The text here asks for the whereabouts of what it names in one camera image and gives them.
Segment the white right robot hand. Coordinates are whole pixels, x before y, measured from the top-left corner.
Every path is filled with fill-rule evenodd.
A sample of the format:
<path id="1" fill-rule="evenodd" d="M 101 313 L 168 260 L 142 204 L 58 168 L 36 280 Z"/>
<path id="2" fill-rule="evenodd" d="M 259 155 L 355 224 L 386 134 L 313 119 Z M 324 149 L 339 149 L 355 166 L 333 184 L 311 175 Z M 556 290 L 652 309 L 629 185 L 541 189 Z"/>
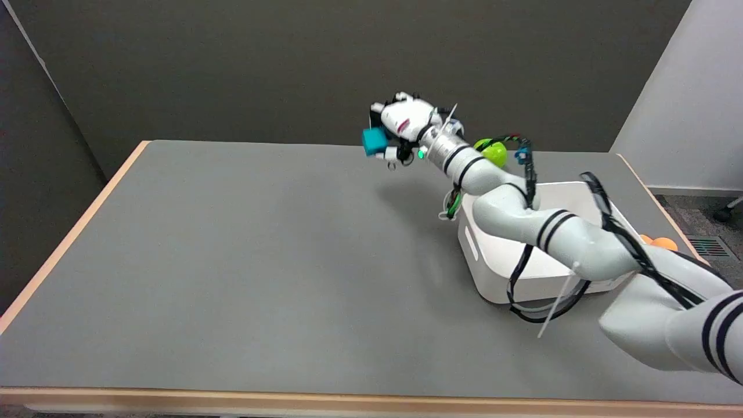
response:
<path id="1" fill-rule="evenodd" d="M 388 168 L 407 166 L 416 156 L 429 130 L 443 126 L 438 107 L 417 95 L 398 92 L 392 101 L 375 102 L 369 108 L 369 127 L 362 133 L 366 156 L 388 162 Z"/>

